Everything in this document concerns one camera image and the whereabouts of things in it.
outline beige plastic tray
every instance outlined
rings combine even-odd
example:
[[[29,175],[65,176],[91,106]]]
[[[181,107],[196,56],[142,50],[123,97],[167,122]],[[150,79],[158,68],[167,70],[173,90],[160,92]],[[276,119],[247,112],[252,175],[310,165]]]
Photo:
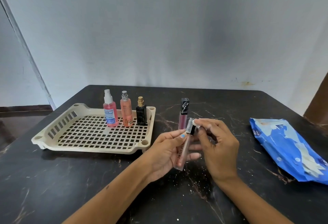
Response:
[[[117,110],[119,124],[108,127],[103,109],[88,108],[76,103],[32,138],[41,149],[97,153],[132,154],[146,151],[152,138],[155,107],[147,107],[148,126],[136,124],[136,111],[132,111],[133,125],[125,127],[121,110]]]

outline right hand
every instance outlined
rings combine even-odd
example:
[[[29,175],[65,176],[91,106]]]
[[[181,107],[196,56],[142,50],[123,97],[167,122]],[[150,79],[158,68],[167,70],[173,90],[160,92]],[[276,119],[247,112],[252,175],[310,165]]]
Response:
[[[221,120],[201,118],[195,119],[195,124],[201,126],[198,138],[203,148],[207,169],[214,181],[219,184],[238,178],[236,161],[239,141],[226,124]],[[212,144],[207,135],[217,143]]]

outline black marble table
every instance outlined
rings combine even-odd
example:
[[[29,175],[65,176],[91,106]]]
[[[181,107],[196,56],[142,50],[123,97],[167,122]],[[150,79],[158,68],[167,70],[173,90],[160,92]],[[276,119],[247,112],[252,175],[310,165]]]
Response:
[[[133,155],[41,150],[31,138],[74,103],[102,108],[109,88],[119,106],[127,90],[133,106],[143,96],[156,107],[152,142],[178,127],[180,99],[189,117],[223,120],[240,142],[238,174],[295,223],[328,222],[328,186],[295,181],[254,138],[249,118],[284,118],[328,160],[328,138],[307,120],[261,91],[89,85],[0,153],[0,223],[61,223],[132,163]],[[204,158],[172,169],[148,185],[118,223],[247,223],[214,184]]]

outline forearm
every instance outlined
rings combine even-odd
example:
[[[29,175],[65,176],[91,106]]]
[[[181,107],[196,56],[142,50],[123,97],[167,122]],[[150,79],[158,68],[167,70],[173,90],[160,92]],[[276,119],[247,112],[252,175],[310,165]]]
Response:
[[[137,159],[63,224],[116,223],[147,185],[148,168]]]
[[[251,224],[292,224],[278,210],[269,205],[239,178],[217,182]]]

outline blue wet wipes packet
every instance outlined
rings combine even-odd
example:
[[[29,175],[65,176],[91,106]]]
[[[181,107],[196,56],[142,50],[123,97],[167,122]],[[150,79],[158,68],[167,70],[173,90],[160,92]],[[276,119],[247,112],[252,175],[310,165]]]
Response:
[[[297,181],[328,185],[328,163],[322,159],[285,119],[254,119],[255,138],[277,165]]]

